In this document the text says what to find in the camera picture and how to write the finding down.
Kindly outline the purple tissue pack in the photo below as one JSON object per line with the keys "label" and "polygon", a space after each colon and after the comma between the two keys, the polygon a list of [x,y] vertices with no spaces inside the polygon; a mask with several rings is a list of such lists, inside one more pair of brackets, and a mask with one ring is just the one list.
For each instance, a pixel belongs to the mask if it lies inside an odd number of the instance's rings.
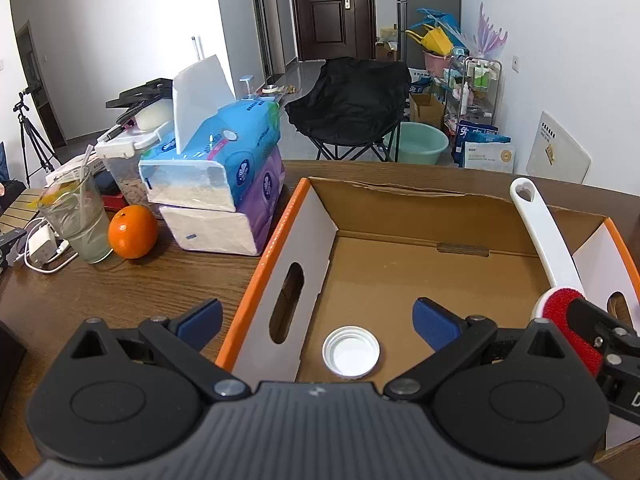
{"label": "purple tissue pack", "polygon": [[236,211],[160,206],[178,245],[190,252],[259,256],[283,188],[285,169],[276,146]]}

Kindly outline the orange fruit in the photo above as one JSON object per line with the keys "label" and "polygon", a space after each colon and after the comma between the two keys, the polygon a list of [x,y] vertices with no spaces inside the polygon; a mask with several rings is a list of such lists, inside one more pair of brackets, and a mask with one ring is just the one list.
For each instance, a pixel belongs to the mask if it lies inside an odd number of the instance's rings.
{"label": "orange fruit", "polygon": [[146,256],[158,237],[157,218],[148,207],[130,205],[122,208],[108,226],[107,238],[119,257],[132,260]]}

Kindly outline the small cardboard box on floor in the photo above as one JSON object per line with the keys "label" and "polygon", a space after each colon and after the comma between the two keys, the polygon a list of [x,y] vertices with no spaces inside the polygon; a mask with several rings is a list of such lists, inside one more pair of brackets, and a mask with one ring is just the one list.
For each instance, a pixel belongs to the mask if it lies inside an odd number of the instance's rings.
{"label": "small cardboard box on floor", "polygon": [[435,128],[442,126],[445,105],[431,93],[411,93],[409,96],[410,120]]}

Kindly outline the black folding chair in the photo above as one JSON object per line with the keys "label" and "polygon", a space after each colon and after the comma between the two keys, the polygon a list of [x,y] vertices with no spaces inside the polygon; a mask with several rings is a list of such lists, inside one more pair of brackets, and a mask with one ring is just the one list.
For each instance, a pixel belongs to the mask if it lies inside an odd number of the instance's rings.
{"label": "black folding chair", "polygon": [[326,160],[356,160],[372,152],[394,162],[394,137],[404,119],[411,76],[404,62],[330,58],[311,90],[284,109],[295,130]]}

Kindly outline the blue white product boxes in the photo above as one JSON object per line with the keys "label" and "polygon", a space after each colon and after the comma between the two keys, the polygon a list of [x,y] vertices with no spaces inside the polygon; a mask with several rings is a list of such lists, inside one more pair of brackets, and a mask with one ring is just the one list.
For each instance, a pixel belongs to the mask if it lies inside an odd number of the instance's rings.
{"label": "blue white product boxes", "polygon": [[452,159],[458,167],[512,174],[515,154],[510,136],[500,134],[497,127],[458,122],[452,146]]}

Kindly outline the pink bucket with yellow items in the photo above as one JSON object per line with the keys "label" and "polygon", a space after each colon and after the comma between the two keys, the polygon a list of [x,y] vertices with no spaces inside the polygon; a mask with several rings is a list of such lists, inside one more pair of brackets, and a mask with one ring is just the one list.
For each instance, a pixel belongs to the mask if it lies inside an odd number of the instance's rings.
{"label": "pink bucket with yellow items", "polygon": [[422,49],[425,68],[433,76],[441,77],[449,67],[452,52],[456,46],[440,26],[423,24],[424,34],[407,29],[405,35]]}

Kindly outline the clear plastic cup with straw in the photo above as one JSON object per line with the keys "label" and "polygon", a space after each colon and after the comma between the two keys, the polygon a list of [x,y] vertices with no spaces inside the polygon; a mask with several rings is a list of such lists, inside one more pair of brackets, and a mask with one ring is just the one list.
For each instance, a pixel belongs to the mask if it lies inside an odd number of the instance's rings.
{"label": "clear plastic cup with straw", "polygon": [[107,239],[110,220],[89,165],[93,152],[94,147],[89,144],[78,169],[49,183],[41,192],[37,207],[82,260],[95,264],[111,255],[112,248]]}

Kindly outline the orange red cardboard box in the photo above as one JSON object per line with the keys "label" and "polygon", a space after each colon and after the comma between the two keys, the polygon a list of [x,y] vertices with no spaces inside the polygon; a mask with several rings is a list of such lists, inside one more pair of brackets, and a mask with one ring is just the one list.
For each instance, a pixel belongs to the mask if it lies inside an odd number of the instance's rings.
{"label": "orange red cardboard box", "polygon": [[[549,209],[585,300],[639,275],[612,220]],[[511,200],[339,180],[298,182],[236,310],[216,363],[245,388],[198,432],[205,468],[240,479],[602,479],[597,449],[638,448],[639,424],[608,400],[555,324],[532,318],[550,289]],[[421,401],[384,386],[434,353],[414,331],[416,300],[498,326],[475,364]],[[378,340],[372,372],[322,361],[342,326]]]}

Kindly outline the metal storage cart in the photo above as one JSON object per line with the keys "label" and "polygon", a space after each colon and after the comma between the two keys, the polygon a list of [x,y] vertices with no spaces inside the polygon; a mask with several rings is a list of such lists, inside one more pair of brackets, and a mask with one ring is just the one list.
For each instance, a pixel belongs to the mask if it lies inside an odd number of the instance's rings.
{"label": "metal storage cart", "polygon": [[502,64],[488,58],[459,55],[442,72],[445,90],[444,122],[450,131],[460,120],[495,125]]}

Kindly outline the white red lint brush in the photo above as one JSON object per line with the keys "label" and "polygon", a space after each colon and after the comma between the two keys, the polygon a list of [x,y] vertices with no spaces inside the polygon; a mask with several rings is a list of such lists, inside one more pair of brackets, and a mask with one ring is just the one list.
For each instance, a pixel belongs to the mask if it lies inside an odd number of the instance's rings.
{"label": "white red lint brush", "polygon": [[578,271],[565,240],[534,182],[516,178],[510,184],[510,196],[544,267],[550,289],[537,301],[532,318],[552,321],[574,348],[589,373],[596,377],[602,356],[568,326],[567,308],[575,299],[584,299]]}

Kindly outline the dark brown entrance door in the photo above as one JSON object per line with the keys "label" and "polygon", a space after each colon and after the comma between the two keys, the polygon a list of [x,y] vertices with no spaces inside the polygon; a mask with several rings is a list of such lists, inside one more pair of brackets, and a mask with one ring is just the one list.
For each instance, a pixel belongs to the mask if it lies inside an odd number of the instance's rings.
{"label": "dark brown entrance door", "polygon": [[374,0],[293,0],[298,58],[374,57]]}

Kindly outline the black white kitchen appliance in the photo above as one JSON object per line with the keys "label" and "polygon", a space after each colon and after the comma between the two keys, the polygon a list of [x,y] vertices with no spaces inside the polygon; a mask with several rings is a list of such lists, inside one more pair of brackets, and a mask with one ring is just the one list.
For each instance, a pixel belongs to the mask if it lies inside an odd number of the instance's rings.
{"label": "black white kitchen appliance", "polygon": [[147,132],[174,119],[172,80],[156,78],[119,93],[116,99],[105,102],[108,110],[122,108],[116,119],[122,130],[136,128]]}

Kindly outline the white bottle cap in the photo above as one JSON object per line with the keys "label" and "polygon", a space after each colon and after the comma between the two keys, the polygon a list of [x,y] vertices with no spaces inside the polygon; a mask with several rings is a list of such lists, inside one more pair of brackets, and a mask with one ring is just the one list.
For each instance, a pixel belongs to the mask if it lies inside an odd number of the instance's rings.
{"label": "white bottle cap", "polygon": [[378,364],[381,347],[375,336],[359,326],[342,326],[329,333],[321,349],[322,361],[344,379],[367,376]]}

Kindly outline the clear food container with lid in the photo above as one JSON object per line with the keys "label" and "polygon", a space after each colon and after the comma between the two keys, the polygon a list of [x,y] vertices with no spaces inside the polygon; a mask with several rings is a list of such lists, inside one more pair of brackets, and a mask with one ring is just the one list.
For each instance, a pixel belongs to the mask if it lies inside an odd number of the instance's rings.
{"label": "clear food container with lid", "polygon": [[157,218],[160,218],[160,211],[148,200],[145,184],[140,177],[139,162],[146,152],[160,144],[173,131],[174,121],[169,119],[153,131],[142,131],[134,127],[111,139],[104,134],[99,137],[94,148],[96,157],[102,160],[127,203],[148,207]]}

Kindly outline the green plastic basin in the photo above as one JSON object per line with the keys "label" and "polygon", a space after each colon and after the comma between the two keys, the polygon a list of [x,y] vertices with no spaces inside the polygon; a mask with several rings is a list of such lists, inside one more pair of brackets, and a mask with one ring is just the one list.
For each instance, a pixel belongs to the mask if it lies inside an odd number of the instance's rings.
{"label": "green plastic basin", "polygon": [[387,133],[384,144],[394,162],[415,165],[435,165],[449,148],[445,133],[422,122],[402,122],[399,130]]}

